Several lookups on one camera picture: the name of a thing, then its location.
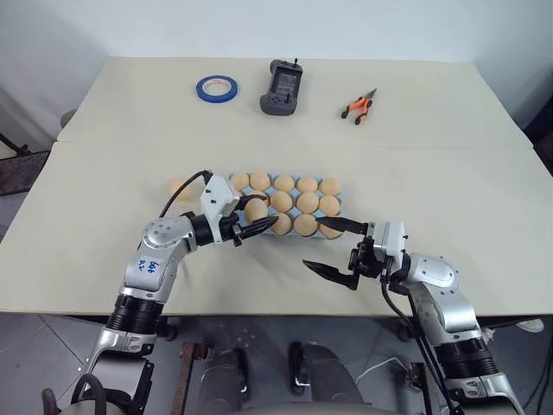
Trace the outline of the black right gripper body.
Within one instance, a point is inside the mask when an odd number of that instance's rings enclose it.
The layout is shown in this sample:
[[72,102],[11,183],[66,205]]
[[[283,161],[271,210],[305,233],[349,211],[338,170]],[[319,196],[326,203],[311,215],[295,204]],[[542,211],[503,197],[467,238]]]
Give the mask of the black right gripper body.
[[374,239],[364,237],[350,254],[348,270],[352,272],[353,281],[358,282],[360,277],[377,278],[382,269],[383,262],[374,252]]

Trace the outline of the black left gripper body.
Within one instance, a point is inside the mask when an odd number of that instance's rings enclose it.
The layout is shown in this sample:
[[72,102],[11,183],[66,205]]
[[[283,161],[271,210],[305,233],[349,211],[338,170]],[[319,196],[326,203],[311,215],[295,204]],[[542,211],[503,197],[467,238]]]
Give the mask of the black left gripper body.
[[219,221],[219,233],[222,242],[231,241],[235,247],[242,245],[241,234],[243,228],[239,225],[239,217],[236,213],[224,216]]

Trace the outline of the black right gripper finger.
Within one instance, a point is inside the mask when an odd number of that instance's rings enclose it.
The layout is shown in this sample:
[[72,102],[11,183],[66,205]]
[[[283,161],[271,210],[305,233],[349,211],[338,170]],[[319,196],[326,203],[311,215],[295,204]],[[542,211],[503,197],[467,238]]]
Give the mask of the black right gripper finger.
[[325,236],[340,236],[343,233],[355,233],[366,235],[369,225],[367,223],[349,220],[339,216],[324,216],[317,218],[321,232]]
[[311,271],[315,272],[327,281],[343,285],[349,290],[356,290],[358,288],[359,277],[355,276],[354,274],[344,274],[341,273],[338,268],[306,259],[304,259],[302,262]]

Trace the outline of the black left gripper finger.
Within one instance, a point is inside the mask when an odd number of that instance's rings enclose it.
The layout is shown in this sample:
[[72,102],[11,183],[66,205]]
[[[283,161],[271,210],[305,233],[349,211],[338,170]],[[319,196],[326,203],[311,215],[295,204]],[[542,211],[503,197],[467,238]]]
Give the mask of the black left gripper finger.
[[268,216],[258,220],[254,220],[251,224],[240,227],[239,238],[249,239],[260,233],[263,233],[267,229],[271,228],[278,221],[277,216]]
[[239,198],[235,210],[246,213],[267,213],[266,200],[267,197],[265,195],[243,195]]

